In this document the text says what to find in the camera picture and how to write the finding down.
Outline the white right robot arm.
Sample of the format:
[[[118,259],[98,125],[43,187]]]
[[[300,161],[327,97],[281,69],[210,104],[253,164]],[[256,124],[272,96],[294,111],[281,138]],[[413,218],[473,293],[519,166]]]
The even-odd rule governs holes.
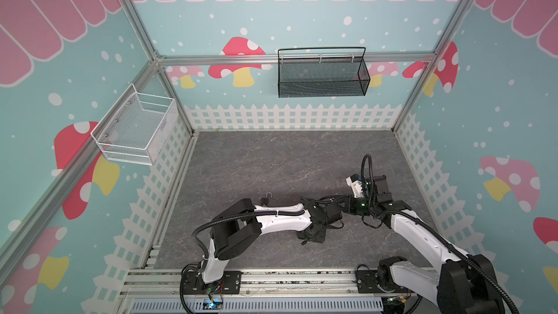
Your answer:
[[[352,189],[342,203],[347,214],[374,217],[408,241],[433,267],[404,257],[380,260],[376,281],[384,292],[408,289],[437,305],[441,313],[505,313],[513,302],[496,280],[491,261],[453,245],[419,218],[404,201],[395,201],[384,176],[347,178]]]

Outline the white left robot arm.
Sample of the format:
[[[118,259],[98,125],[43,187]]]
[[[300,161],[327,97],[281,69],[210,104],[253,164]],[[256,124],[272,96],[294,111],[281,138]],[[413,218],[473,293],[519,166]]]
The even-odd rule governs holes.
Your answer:
[[[204,284],[222,279],[230,260],[243,254],[260,236],[295,232],[303,244],[323,243],[342,219],[344,199],[305,199],[293,206],[269,207],[241,199],[196,228],[192,237],[203,251],[199,273]]]

